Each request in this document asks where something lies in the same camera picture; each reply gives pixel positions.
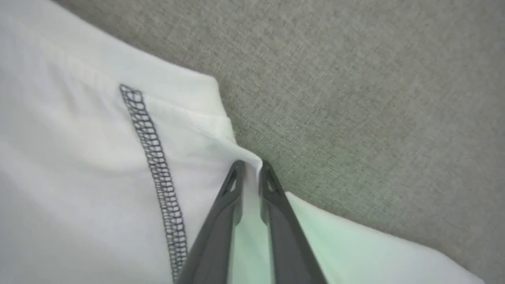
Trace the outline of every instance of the black stitching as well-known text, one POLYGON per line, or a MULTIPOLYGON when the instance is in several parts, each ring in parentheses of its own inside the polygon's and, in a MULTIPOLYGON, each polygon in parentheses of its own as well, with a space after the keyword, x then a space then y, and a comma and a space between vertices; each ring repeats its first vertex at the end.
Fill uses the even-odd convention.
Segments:
POLYGON ((186 261, 188 248, 182 212, 177 202, 170 169, 158 133, 146 110, 142 92, 122 84, 119 86, 119 90, 130 112, 133 126, 140 138, 153 176, 165 226, 172 277, 175 283, 186 261))

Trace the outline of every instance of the white fabric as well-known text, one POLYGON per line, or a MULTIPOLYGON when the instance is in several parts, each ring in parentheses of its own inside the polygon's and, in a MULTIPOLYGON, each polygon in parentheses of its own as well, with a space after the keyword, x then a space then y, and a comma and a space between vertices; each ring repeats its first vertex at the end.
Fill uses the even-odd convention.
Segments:
MULTIPOLYGON (((261 160, 235 144, 215 79, 136 50, 49 1, 4 0, 0 15, 1 283, 172 282, 121 83, 144 94, 189 246, 229 165, 248 163, 233 283, 271 283, 261 160)), ((288 198, 329 283, 483 283, 439 252, 288 198)))

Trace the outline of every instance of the white shirt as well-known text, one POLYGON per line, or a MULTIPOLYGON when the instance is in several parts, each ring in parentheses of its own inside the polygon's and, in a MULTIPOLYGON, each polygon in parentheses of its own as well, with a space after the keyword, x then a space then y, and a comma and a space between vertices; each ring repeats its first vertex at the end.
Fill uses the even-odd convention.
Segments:
MULTIPOLYGON (((261 160, 235 143, 214 78, 47 0, 2 1, 0 15, 1 283, 172 283, 174 235, 128 91, 140 96, 152 122, 145 131, 161 144, 170 175, 162 190, 176 194, 187 249, 231 163, 247 162, 233 282, 271 282, 261 160)), ((287 196, 329 283, 483 283, 437 251, 287 196)))

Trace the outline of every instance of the white t-shirt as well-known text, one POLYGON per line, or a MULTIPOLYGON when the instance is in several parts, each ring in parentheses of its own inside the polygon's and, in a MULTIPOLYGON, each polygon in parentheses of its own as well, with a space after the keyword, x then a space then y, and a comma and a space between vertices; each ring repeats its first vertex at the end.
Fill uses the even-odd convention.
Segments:
MULTIPOLYGON (((0 2, 0 282, 172 283, 231 163, 248 164, 233 282, 271 283, 260 158, 214 78, 48 0, 0 2)), ((331 284, 483 283, 443 254, 291 193, 331 284)))

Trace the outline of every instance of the gray upholstery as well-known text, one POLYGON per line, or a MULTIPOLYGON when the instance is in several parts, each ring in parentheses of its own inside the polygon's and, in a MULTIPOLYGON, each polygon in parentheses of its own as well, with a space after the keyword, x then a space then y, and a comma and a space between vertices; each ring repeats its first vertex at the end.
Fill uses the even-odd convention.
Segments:
POLYGON ((504 283, 505 2, 58 2, 215 76, 300 197, 504 283))

